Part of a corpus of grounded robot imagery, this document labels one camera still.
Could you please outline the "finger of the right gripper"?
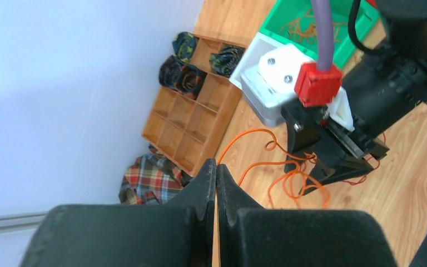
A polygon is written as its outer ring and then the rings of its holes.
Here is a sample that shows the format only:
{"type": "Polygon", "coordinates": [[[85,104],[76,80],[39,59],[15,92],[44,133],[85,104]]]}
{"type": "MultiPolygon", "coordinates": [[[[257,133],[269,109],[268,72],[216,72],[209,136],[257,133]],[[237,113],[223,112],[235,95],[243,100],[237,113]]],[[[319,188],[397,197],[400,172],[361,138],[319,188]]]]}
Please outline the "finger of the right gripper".
{"type": "Polygon", "coordinates": [[[373,169],[365,159],[349,155],[344,157],[321,155],[317,157],[317,162],[309,175],[321,185],[328,185],[367,175],[373,169]]]}
{"type": "Polygon", "coordinates": [[[287,123],[286,127],[287,152],[289,154],[305,158],[306,153],[313,153],[312,146],[321,138],[317,124],[307,125],[299,132],[295,131],[293,124],[287,123]]]}

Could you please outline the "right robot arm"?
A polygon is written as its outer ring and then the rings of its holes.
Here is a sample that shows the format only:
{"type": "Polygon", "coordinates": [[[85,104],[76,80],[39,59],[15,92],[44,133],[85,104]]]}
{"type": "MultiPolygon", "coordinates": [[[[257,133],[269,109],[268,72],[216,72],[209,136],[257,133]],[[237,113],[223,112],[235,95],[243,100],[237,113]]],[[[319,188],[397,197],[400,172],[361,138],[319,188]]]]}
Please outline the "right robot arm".
{"type": "Polygon", "coordinates": [[[316,157],[300,195],[371,173],[366,156],[380,161],[388,152],[379,136],[416,106],[427,104],[427,1],[377,1],[386,38],[374,49],[357,37],[359,6],[353,1],[347,27],[364,56],[342,81],[352,128],[332,118],[330,95],[323,89],[327,80],[311,64],[300,71],[298,98],[281,109],[289,159],[302,163],[309,153],[316,157]]]}

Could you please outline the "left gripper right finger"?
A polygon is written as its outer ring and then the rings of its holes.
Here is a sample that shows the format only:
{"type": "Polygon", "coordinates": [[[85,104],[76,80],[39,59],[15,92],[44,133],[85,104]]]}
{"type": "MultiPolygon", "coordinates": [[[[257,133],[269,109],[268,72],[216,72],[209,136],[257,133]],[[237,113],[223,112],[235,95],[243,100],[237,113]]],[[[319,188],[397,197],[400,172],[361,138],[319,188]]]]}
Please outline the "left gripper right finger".
{"type": "Polygon", "coordinates": [[[358,210],[272,210],[220,164],[216,171],[221,266],[395,266],[376,220],[358,210]]]}

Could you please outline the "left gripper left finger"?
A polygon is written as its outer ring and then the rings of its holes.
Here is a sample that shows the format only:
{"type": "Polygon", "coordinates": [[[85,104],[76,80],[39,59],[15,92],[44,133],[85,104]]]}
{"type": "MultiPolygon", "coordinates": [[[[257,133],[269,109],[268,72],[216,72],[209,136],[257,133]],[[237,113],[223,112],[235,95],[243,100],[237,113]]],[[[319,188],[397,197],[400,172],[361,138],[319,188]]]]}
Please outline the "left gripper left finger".
{"type": "Polygon", "coordinates": [[[211,266],[216,161],[162,205],[60,205],[22,266],[211,266]]]}

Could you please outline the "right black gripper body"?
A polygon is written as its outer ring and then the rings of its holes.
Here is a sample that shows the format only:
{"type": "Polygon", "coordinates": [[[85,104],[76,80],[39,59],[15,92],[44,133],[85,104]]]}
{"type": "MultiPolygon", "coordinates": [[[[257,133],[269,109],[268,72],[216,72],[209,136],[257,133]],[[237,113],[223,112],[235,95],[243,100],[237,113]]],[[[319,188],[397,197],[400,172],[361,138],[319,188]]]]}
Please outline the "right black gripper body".
{"type": "Polygon", "coordinates": [[[365,159],[365,156],[370,155],[379,161],[389,151],[387,145],[377,137],[372,137],[361,129],[352,133],[340,126],[332,120],[331,113],[325,106],[305,108],[299,100],[294,99],[281,108],[281,115],[286,124],[293,124],[296,132],[307,125],[318,125],[321,138],[312,146],[316,159],[321,155],[349,155],[357,159],[365,159]]]}

